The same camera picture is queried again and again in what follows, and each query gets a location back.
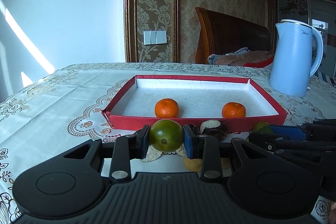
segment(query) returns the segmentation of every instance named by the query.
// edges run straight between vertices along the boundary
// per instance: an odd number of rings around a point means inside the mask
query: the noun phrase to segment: headboard
[[[224,55],[242,47],[251,51],[270,51],[267,28],[226,14],[196,7],[201,33],[196,52],[196,64],[208,64],[210,54]]]

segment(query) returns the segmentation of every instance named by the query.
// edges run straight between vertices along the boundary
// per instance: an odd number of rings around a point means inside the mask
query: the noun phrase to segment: red box
[[[136,75],[102,114],[112,128],[138,130],[160,120],[155,117],[154,106],[163,98],[178,102],[184,117],[171,120],[181,126],[199,127],[204,121],[216,119],[225,122],[230,132],[246,132],[258,122],[282,125],[287,116],[281,105],[252,79],[194,75]],[[242,103],[247,117],[222,118],[221,109],[230,100]]]

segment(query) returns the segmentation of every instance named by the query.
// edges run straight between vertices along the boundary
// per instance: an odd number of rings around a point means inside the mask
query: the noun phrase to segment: wall switch panel
[[[143,32],[143,44],[150,45],[151,44],[151,31]]]
[[[156,31],[156,44],[167,43],[167,32],[166,31]]]
[[[156,31],[151,31],[151,44],[156,42]]]

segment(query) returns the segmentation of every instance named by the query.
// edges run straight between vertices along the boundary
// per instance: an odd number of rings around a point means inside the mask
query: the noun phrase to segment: electric kettle
[[[269,84],[281,93],[304,97],[309,78],[317,71],[322,61],[322,35],[314,27],[297,20],[283,19],[275,25],[279,40]],[[311,65],[313,37],[317,51],[315,61]]]

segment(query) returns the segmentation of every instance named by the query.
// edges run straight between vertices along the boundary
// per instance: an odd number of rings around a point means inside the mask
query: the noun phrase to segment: tablecloth
[[[0,223],[20,216],[11,192],[20,173],[92,137],[112,142],[130,133],[110,128],[100,110],[127,80],[141,74],[250,77],[288,112],[286,125],[336,118],[336,89],[315,76],[305,97],[291,97],[269,86],[266,69],[177,63],[71,65],[0,104]]]

